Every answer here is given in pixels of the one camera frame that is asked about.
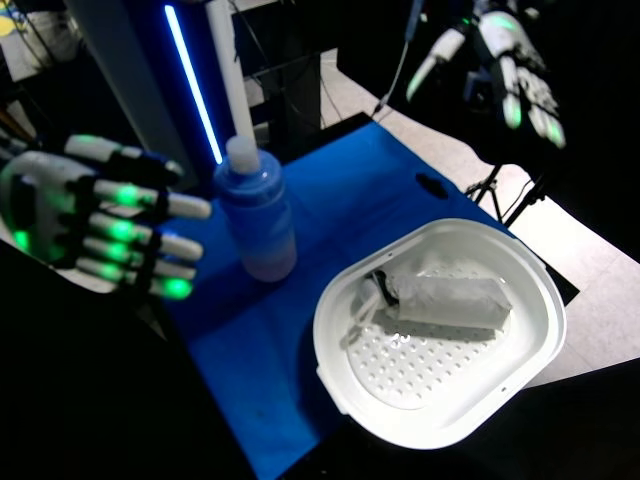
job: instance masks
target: blue bottle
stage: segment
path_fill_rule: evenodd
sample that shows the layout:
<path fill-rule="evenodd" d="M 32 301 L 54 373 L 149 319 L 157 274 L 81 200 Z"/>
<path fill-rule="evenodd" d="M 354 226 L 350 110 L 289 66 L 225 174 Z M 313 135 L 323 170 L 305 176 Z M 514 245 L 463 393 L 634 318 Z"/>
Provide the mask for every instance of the blue bottle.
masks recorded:
<path fill-rule="evenodd" d="M 247 272 L 263 282 L 285 278 L 296 264 L 291 207 L 282 167 L 246 137 L 227 142 L 214 175 L 220 206 Z"/>

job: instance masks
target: white tray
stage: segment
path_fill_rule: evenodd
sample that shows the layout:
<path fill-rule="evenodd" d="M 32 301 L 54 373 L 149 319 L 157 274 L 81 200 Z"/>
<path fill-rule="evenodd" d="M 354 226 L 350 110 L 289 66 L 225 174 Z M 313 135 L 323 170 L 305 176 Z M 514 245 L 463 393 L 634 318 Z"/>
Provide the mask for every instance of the white tray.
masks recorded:
<path fill-rule="evenodd" d="M 362 278 L 388 273 L 494 278 L 513 305 L 501 332 L 391 322 L 355 327 Z M 544 265 L 486 225 L 438 220 L 336 276 L 318 302 L 318 376 L 341 413 L 396 445 L 441 448 L 489 418 L 559 353 L 562 299 Z"/>

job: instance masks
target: blue tablecloth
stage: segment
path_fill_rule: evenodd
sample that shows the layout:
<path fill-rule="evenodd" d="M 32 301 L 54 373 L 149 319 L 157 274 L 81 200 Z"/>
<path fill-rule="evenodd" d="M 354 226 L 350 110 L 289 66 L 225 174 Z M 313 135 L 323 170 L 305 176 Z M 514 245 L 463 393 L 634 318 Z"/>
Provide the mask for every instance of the blue tablecloth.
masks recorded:
<path fill-rule="evenodd" d="M 439 179 L 449 198 L 421 188 L 419 172 Z M 219 210 L 207 222 L 169 224 L 206 249 L 194 293 L 169 310 L 259 478 L 283 473 L 341 422 L 316 377 L 311 334 L 329 281 L 432 220 L 503 229 L 375 123 L 288 165 L 285 177 L 299 259 L 278 284 L 243 271 Z"/>

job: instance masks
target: white robotic hand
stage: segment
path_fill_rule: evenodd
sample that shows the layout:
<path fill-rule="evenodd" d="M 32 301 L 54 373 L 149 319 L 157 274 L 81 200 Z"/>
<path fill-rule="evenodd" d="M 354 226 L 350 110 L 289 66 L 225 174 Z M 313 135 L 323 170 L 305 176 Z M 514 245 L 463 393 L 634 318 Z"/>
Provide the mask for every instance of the white robotic hand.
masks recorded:
<path fill-rule="evenodd" d="M 489 71 L 493 93 L 499 105 L 498 115 L 511 129 L 523 122 L 523 109 L 537 135 L 564 148 L 566 139 L 559 120 L 558 104 L 549 85 L 543 80 L 545 64 L 515 16 L 505 10 L 478 10 L 476 17 L 465 20 L 443 33 L 431 48 L 411 79 L 407 100 L 438 67 L 451 61 L 468 38 L 482 65 Z"/>
<path fill-rule="evenodd" d="M 180 167 L 87 135 L 70 137 L 64 154 L 25 151 L 0 172 L 0 213 L 16 244 L 56 268 L 78 268 L 121 286 L 186 298 L 202 246 L 109 211 L 115 204 L 158 218 L 209 217 L 209 202 L 167 191 Z"/>

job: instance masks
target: white bottle cap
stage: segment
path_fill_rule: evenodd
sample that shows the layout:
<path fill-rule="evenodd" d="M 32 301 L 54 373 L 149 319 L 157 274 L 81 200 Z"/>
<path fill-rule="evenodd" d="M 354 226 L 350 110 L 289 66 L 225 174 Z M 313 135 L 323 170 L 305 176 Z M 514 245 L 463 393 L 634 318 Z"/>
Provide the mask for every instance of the white bottle cap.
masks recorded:
<path fill-rule="evenodd" d="M 242 135 L 231 137 L 227 142 L 227 155 L 231 170 L 240 175 L 249 175 L 260 170 L 258 147 L 253 140 Z"/>

